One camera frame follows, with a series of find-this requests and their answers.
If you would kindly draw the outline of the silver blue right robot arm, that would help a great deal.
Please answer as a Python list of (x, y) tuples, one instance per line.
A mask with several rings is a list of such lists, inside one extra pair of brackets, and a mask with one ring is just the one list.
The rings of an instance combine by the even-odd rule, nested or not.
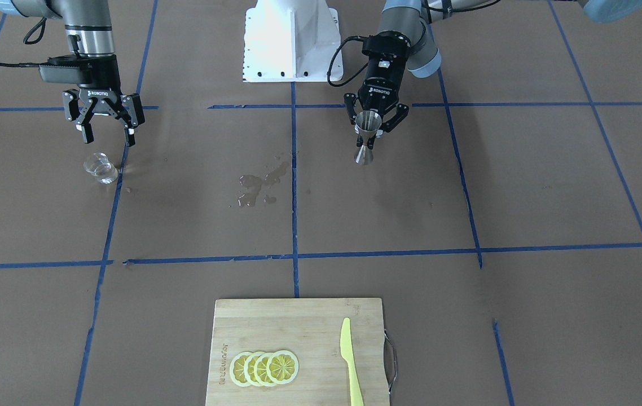
[(145, 117), (140, 95), (121, 91), (108, 2), (0, 1), (0, 11), (63, 21), (69, 55), (17, 66), (37, 68), (44, 82), (76, 85), (63, 92), (63, 103), (66, 119), (75, 123), (84, 143), (94, 141), (90, 122), (100, 115), (118, 120), (124, 127), (126, 146), (134, 146), (135, 129)]

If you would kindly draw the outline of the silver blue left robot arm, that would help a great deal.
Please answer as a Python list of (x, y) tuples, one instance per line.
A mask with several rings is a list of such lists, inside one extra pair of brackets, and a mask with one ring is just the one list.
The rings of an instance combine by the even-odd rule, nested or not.
[(468, 173), (642, 169), (642, 5), (597, 23), (576, 2), (502, 1), (432, 26), (442, 79), (408, 78), (405, 100), (445, 91), (411, 109), (400, 132), (377, 141), (375, 165), (432, 162), (442, 137)]

